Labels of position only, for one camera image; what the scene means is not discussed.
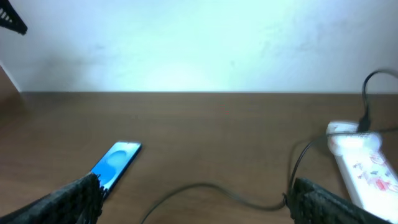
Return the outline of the blue Galaxy smartphone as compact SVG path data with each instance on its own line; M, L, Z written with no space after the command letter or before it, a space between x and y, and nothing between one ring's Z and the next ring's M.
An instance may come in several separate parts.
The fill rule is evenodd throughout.
M90 172L98 176L99 185L108 194L141 151L140 142L118 141L93 166Z

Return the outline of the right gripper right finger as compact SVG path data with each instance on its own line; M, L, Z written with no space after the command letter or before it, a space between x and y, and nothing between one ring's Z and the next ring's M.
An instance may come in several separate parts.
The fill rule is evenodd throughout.
M306 178L289 179L285 204L295 224L391 224Z

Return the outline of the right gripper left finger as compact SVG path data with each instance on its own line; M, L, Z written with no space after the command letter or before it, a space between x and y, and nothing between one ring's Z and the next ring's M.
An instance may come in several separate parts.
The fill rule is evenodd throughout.
M95 224L102 213L105 189L99 177L84 177L1 217L1 224Z

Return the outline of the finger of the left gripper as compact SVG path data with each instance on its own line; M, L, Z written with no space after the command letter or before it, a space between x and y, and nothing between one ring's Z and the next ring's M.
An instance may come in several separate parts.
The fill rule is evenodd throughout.
M8 0L1 0L1 27L26 35L27 26Z

